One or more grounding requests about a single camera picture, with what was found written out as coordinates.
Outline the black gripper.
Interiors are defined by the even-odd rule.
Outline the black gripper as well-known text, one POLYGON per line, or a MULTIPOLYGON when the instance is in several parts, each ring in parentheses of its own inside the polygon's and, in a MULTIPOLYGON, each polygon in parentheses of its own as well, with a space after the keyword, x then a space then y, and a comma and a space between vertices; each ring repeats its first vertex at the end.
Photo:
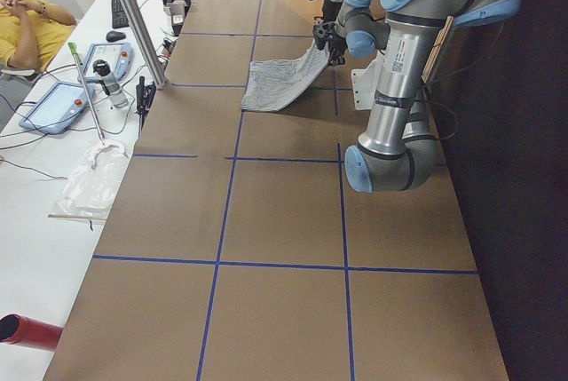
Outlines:
POLYGON ((327 45, 330 54, 330 65, 341 66, 345 64, 344 53, 346 51, 345 39, 337 34, 328 36, 327 45))
POLYGON ((335 21, 337 15, 340 11, 340 3, 331 1, 331 0, 324 0, 322 6, 322 13, 323 13, 323 20, 324 21, 335 21))

